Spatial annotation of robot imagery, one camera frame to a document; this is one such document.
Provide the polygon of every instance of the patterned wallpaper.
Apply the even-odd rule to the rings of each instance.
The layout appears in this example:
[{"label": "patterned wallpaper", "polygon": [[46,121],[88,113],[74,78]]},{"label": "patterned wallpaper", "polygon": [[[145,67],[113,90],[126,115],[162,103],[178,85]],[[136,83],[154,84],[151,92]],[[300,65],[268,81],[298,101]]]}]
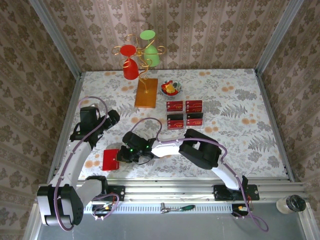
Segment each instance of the patterned wallpaper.
[{"label": "patterned wallpaper", "polygon": [[21,239],[75,80],[27,0],[0,1],[0,239]]},{"label": "patterned wallpaper", "polygon": [[263,73],[287,156],[320,226],[320,1],[305,0]]},{"label": "patterned wallpaper", "polygon": [[43,0],[83,72],[119,70],[127,34],[157,33],[158,69],[255,68],[289,0]]}]

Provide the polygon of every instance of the red card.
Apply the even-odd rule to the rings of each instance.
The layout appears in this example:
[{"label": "red card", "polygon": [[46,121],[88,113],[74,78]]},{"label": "red card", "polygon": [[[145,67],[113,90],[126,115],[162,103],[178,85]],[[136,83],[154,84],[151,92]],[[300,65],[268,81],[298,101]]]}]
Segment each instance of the red card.
[{"label": "red card", "polygon": [[202,106],[187,106],[185,109],[186,113],[201,113]]},{"label": "red card", "polygon": [[186,107],[202,107],[202,100],[185,101]]},{"label": "red card", "polygon": [[203,123],[203,119],[199,118],[199,119],[187,119],[186,120],[186,125],[187,126],[201,126]]},{"label": "red card", "polygon": [[168,120],[168,129],[183,129],[184,121],[183,120]]},{"label": "red card", "polygon": [[184,101],[167,101],[166,102],[167,112],[183,111],[183,109],[184,109]]},{"label": "red card", "polygon": [[102,171],[112,171],[119,169],[119,162],[116,161],[119,149],[107,149],[103,151]]}]

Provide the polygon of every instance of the jar lid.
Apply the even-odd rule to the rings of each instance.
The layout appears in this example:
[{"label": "jar lid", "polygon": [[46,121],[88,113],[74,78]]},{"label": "jar lid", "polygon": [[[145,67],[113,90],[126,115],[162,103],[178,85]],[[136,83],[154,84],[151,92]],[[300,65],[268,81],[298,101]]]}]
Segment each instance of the jar lid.
[{"label": "jar lid", "polygon": [[299,195],[289,196],[285,203],[294,212],[302,212],[306,209],[306,201]]}]

